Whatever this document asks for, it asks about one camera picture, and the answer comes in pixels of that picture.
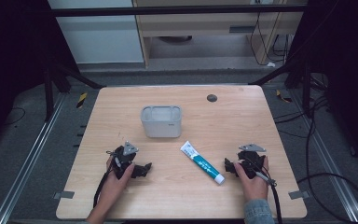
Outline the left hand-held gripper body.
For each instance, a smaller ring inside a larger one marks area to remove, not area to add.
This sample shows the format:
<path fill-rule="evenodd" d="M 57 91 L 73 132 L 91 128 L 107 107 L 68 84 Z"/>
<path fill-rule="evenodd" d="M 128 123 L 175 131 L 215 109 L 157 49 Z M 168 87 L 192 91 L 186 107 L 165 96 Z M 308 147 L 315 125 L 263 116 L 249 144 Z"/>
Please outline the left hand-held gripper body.
<path fill-rule="evenodd" d="M 132 164 L 138 151 L 139 149 L 129 141 L 126 141 L 123 146 L 116 148 L 114 151 L 107 151 L 107 154 L 112 158 L 108 165 L 107 173 L 114 173 L 117 179 L 120 179 Z"/>

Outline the aluminium floor rail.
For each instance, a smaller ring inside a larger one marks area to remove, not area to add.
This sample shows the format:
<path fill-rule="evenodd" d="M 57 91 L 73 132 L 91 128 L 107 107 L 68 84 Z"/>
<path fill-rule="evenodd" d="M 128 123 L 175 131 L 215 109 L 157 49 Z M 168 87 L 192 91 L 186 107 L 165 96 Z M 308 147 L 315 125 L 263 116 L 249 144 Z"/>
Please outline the aluminium floor rail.
<path fill-rule="evenodd" d="M 343 179 L 342 173 L 334 162 L 331 154 L 322 139 L 320 133 L 316 129 L 315 120 L 312 117 L 308 117 L 302 109 L 302 93 L 298 90 L 290 90 L 292 100 L 299 112 L 302 113 L 302 119 L 306 126 L 310 129 L 310 141 L 317 152 L 321 163 L 327 173 L 335 189 L 335 192 L 346 212 L 349 221 L 358 223 L 358 201 L 355 198 L 353 191 L 351 190 L 350 183 Z"/>
<path fill-rule="evenodd" d="M 20 198 L 23 189 L 29 179 L 31 172 L 39 158 L 40 153 L 48 140 L 48 137 L 56 123 L 58 116 L 62 111 L 62 106 L 67 98 L 67 93 L 59 93 L 57 101 L 53 105 L 53 112 L 50 118 L 43 123 L 38 136 L 34 140 L 34 143 L 28 153 L 20 171 L 18 172 L 10 190 L 8 191 L 5 199 L 0 205 L 0 224 L 7 224 L 10 215 L 16 206 L 18 199 Z"/>

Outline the white teal toothpaste tube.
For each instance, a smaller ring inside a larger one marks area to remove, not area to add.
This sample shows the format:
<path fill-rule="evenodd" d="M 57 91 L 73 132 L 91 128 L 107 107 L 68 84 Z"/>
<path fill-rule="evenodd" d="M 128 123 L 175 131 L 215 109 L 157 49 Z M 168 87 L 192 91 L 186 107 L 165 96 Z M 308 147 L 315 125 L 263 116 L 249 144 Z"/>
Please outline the white teal toothpaste tube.
<path fill-rule="evenodd" d="M 199 152 L 192 146 L 189 141 L 186 141 L 180 150 L 186 154 L 195 164 L 199 166 L 210 178 L 212 178 L 218 185 L 222 185 L 225 178 L 220 172 L 214 168 L 206 159 L 204 159 Z"/>

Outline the black stand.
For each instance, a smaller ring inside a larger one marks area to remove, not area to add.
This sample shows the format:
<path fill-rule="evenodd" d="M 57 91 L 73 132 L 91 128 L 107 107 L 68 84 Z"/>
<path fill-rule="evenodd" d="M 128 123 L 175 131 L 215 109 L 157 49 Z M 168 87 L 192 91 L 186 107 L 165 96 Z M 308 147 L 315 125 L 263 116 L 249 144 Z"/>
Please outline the black stand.
<path fill-rule="evenodd" d="M 103 85 L 98 84 L 86 77 L 83 77 L 79 72 L 74 69 L 66 67 L 55 61 L 48 60 L 44 64 L 44 86 L 45 86 L 45 98 L 46 98 L 46 118 L 45 121 L 49 121 L 54 112 L 53 105 L 53 89 L 52 85 L 55 85 L 59 92 L 69 92 L 71 90 L 71 84 L 69 83 L 67 76 L 73 77 L 77 81 L 80 81 L 87 86 L 99 90 L 103 88 Z"/>
<path fill-rule="evenodd" d="M 268 75 L 250 82 L 250 85 L 262 86 L 281 74 L 287 74 L 284 81 L 286 88 L 293 89 L 302 84 L 302 109 L 310 117 L 310 64 L 307 59 L 290 59 Z"/>

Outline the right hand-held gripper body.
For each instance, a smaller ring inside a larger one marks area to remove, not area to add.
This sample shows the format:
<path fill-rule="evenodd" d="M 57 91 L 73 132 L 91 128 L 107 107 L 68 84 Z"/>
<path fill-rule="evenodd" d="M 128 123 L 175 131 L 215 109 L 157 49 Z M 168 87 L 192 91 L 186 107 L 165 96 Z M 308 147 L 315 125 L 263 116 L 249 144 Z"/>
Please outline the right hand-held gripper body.
<path fill-rule="evenodd" d="M 260 156 L 259 152 L 266 152 L 263 147 L 256 144 L 248 144 L 239 146 L 240 152 L 238 158 L 244 172 L 250 179 L 256 177 L 257 173 L 262 172 L 265 155 Z"/>

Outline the person's right hand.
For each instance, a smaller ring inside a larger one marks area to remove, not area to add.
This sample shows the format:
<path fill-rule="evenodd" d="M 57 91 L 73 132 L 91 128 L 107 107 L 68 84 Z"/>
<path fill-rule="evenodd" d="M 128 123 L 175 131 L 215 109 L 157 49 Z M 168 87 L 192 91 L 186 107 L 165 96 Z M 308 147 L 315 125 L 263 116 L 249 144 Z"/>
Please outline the person's right hand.
<path fill-rule="evenodd" d="M 239 162 L 235 162 L 234 167 L 239 176 L 246 203 L 254 200 L 268 199 L 269 185 L 264 179 L 258 176 L 250 179 Z"/>

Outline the yellow black tape strip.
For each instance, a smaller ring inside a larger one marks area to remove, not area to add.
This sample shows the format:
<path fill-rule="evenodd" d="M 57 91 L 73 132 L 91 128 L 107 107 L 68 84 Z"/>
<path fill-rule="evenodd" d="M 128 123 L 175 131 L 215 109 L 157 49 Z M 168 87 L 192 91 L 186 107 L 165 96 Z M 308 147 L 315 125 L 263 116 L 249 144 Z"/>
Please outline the yellow black tape strip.
<path fill-rule="evenodd" d="M 282 101 L 286 103 L 292 103 L 292 97 L 288 90 L 276 90 L 276 95 Z"/>
<path fill-rule="evenodd" d="M 82 105 L 85 102 L 85 99 L 86 99 L 87 95 L 88 94 L 86 92 L 82 92 L 80 94 L 79 99 L 78 99 L 77 104 L 76 104 L 76 108 L 81 108 L 82 107 Z"/>

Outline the grey table bracket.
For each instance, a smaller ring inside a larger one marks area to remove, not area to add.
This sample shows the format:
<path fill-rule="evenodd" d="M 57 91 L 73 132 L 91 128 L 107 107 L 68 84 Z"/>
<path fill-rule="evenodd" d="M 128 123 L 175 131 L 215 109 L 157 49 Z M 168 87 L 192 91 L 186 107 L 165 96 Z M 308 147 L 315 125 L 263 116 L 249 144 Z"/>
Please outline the grey table bracket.
<path fill-rule="evenodd" d="M 55 192 L 53 194 L 53 198 L 55 200 L 59 200 L 59 199 L 72 199 L 74 197 L 75 193 L 73 191 L 59 191 L 59 192 Z"/>
<path fill-rule="evenodd" d="M 289 197 L 291 200 L 295 200 L 295 199 L 307 199 L 310 197 L 310 194 L 305 190 L 305 191 L 301 191 L 301 190 L 297 190 L 297 191 L 291 191 L 288 193 Z"/>

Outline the grey plastic container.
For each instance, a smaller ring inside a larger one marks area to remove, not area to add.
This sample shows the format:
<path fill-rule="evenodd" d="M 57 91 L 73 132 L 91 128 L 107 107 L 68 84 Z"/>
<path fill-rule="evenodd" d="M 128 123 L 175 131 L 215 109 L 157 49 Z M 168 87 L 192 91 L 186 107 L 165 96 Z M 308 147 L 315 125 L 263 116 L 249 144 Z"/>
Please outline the grey plastic container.
<path fill-rule="evenodd" d="M 176 138 L 182 133 L 182 108 L 178 105 L 148 105 L 141 111 L 145 135 Z"/>

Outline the light wooden cabinet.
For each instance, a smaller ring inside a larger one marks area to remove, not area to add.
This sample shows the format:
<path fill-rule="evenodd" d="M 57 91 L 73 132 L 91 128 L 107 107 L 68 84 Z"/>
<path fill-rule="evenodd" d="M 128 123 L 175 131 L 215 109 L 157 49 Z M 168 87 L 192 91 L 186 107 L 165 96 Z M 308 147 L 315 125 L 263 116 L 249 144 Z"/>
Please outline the light wooden cabinet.
<path fill-rule="evenodd" d="M 308 0 L 131 0 L 135 7 L 296 5 Z M 139 15 L 140 36 L 247 35 L 258 63 L 268 60 L 275 38 L 293 35 L 301 12 Z"/>

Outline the black horizontal frame bar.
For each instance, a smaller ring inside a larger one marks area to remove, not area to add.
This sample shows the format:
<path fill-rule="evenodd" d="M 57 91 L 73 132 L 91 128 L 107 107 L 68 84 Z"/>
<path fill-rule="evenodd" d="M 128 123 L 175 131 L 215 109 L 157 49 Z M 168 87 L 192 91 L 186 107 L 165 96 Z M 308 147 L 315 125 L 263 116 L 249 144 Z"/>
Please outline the black horizontal frame bar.
<path fill-rule="evenodd" d="M 51 9 L 55 17 L 174 15 L 213 13 L 303 12 L 307 5 L 229 5 L 229 6 L 174 6 L 174 7 L 106 7 Z"/>

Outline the person's left hand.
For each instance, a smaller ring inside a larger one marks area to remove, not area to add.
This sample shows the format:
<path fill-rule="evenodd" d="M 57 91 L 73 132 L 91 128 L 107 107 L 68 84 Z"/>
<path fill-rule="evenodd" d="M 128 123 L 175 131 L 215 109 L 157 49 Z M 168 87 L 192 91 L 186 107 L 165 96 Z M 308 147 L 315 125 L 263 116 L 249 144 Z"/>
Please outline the person's left hand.
<path fill-rule="evenodd" d="M 96 207 L 103 210 L 109 210 L 119 199 L 120 195 L 126 188 L 134 169 L 132 163 L 124 172 L 121 178 L 117 178 L 114 172 L 107 175 L 103 183 L 103 187 L 97 202 Z"/>

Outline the white cabinet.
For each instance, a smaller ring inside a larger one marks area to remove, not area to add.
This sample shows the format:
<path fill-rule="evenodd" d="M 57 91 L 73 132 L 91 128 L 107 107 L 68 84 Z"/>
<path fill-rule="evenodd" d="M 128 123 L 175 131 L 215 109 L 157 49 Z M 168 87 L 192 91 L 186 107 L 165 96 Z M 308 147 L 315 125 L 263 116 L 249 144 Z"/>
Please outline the white cabinet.
<path fill-rule="evenodd" d="M 52 9 L 133 7 L 131 0 L 48 0 Z M 77 64 L 142 63 L 134 16 L 58 17 Z"/>

